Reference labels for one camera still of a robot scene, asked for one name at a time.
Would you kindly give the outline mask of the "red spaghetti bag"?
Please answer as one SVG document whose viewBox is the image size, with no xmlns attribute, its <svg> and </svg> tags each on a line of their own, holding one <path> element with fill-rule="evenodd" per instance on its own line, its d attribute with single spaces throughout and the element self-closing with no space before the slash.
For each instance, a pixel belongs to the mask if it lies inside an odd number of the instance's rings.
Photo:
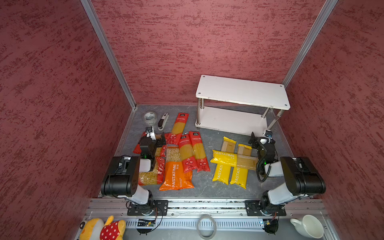
<svg viewBox="0 0 384 240">
<path fill-rule="evenodd" d="M 191 172 L 198 168 L 189 134 L 183 134 L 181 136 L 181 139 L 179 141 L 179 152 L 180 158 L 182 160 L 184 173 Z"/>
<path fill-rule="evenodd" d="M 188 117 L 189 117 L 189 114 L 187 113 L 178 114 L 176 121 L 174 123 L 173 129 L 171 131 L 173 135 L 178 135 L 183 133 L 186 123 L 188 121 Z"/>
<path fill-rule="evenodd" d="M 200 132 L 189 132 L 189 137 L 192 143 L 192 147 L 194 150 L 195 159 L 198 166 L 198 172 L 205 171 L 210 172 L 210 167 L 207 159 L 207 155 L 205 152 L 205 148 L 203 145 L 202 137 Z"/>
</svg>

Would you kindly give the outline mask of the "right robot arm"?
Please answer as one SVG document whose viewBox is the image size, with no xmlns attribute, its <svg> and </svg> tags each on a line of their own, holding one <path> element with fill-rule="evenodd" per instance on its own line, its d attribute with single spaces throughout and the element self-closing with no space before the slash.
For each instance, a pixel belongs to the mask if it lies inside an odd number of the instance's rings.
<svg viewBox="0 0 384 240">
<path fill-rule="evenodd" d="M 248 216 L 286 216 L 285 205 L 297 199 L 324 194 L 326 184 L 307 157 L 280 157 L 275 148 L 272 132 L 256 137 L 251 134 L 249 144 L 257 150 L 256 172 L 258 181 L 283 177 L 285 182 L 275 189 L 265 191 L 259 200 L 245 201 Z"/>
</svg>

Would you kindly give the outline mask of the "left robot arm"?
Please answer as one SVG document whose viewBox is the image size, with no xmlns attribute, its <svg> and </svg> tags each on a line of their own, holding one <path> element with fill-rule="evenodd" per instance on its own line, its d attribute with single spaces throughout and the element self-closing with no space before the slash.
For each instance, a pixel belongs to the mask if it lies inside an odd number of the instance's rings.
<svg viewBox="0 0 384 240">
<path fill-rule="evenodd" d="M 141 153 L 138 156 L 113 157 L 101 183 L 102 196 L 125 199 L 142 215 L 151 215 L 155 210 L 153 195 L 139 185 L 139 174 L 155 169 L 156 143 L 144 137 L 139 143 Z"/>
</svg>

